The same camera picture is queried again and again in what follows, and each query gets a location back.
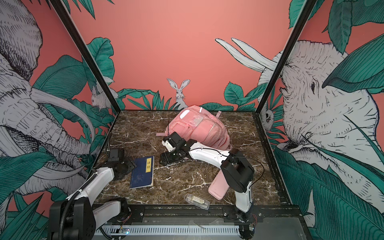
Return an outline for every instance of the backpack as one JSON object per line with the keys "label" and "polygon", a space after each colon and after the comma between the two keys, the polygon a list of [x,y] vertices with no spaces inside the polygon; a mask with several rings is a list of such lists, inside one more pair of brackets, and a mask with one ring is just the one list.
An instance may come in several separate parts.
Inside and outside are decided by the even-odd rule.
{"label": "backpack", "polygon": [[186,141],[194,139],[208,147],[230,150],[232,146],[230,145],[227,129],[218,119],[220,114],[221,111],[214,116],[204,108],[196,105],[184,108],[169,123],[165,134],[157,134],[157,136],[167,136],[177,132]]}

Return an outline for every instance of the brown marble surface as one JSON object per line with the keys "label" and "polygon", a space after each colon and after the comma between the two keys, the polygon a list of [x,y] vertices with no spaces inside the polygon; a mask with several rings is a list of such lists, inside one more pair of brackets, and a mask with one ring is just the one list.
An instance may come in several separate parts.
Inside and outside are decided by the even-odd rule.
{"label": "brown marble surface", "polygon": [[[112,130],[111,148],[122,147],[125,154],[134,158],[155,156],[154,183],[152,187],[130,189],[131,174],[124,179],[112,181],[98,196],[95,203],[104,203],[113,197],[125,197],[131,204],[187,204],[187,193],[210,201],[210,204],[234,204],[235,192],[229,189],[225,197],[218,201],[208,193],[208,187],[219,169],[197,160],[186,160],[168,166],[159,164],[160,154],[165,151],[161,145],[168,118],[172,120],[177,112],[122,111]],[[254,204],[280,205],[275,182],[265,159],[263,147],[251,113],[223,112],[220,120],[227,127],[233,147],[241,150],[245,157],[260,161],[265,168],[263,177],[252,186]],[[106,161],[102,154],[98,164]],[[255,168],[254,179],[263,169],[254,160],[249,160]]]}

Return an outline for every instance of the blue book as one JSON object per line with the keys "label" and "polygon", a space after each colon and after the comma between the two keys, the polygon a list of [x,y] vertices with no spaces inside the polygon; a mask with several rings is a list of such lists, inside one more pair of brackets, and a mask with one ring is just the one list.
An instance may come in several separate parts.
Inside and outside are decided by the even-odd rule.
{"label": "blue book", "polygon": [[136,167],[132,171],[130,188],[153,186],[153,165],[155,156],[136,158]]}

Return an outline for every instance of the mural wall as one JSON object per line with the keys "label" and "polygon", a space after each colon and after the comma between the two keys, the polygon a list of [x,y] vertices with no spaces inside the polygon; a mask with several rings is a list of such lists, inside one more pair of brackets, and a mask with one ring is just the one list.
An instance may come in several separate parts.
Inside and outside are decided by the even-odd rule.
{"label": "mural wall", "polygon": [[263,128],[313,239],[384,239],[384,1],[316,6]]}
{"label": "mural wall", "polygon": [[115,119],[97,89],[49,1],[0,0],[0,239],[46,237],[85,182]]}
{"label": "mural wall", "polygon": [[[147,110],[254,111],[301,9],[290,15],[283,0],[86,2],[63,0],[120,107]],[[106,42],[94,49],[97,39]]]}

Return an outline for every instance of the clear plastic case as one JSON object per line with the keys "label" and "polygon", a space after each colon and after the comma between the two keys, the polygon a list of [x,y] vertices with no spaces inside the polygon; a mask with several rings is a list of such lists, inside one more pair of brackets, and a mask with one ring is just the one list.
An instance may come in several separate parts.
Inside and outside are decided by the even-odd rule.
{"label": "clear plastic case", "polygon": [[202,209],[208,210],[209,209],[209,201],[205,200],[201,197],[195,196],[193,194],[186,194],[184,199],[189,202],[190,204],[196,205],[198,207],[201,207]]}

